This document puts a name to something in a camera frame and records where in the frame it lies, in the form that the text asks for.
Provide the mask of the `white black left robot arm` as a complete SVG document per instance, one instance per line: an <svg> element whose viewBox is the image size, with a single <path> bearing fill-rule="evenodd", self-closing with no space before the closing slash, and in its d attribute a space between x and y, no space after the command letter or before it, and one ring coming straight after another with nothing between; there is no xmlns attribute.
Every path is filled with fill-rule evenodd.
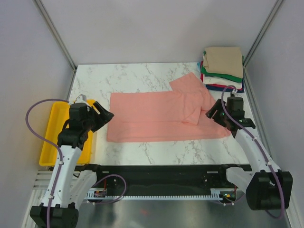
<svg viewBox="0 0 304 228"><path fill-rule="evenodd" d="M97 101L74 102L69 108L69 118L58 134L57 159L46 193L38 206L31 207L30 217L39 228L74 228L79 218L79 207L89 189L99 187L104 175L99 171L81 171L72 184L77 161L88 139L111 121L114 114Z"/></svg>

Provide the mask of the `pink t shirt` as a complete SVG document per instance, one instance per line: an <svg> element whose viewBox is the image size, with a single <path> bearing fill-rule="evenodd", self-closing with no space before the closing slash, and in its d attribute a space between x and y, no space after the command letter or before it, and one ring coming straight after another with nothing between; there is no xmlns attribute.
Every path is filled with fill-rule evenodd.
<svg viewBox="0 0 304 228"><path fill-rule="evenodd" d="M170 82L171 90L112 93L107 141L145 143L220 139L230 132L206 116L215 100L193 73Z"/></svg>

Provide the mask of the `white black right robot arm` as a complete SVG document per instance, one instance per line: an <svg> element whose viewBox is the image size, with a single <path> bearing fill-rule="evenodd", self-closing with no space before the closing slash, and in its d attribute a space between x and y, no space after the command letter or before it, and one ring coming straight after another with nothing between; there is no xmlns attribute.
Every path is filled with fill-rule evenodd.
<svg viewBox="0 0 304 228"><path fill-rule="evenodd" d="M251 167L251 171L245 171L237 165L227 165L218 174L218 183L223 187L231 184L239 187L252 210L287 209L293 177L273 161L258 137L253 120L245 118L243 98L232 95L226 101L218 99L206 116L232 134Z"/></svg>

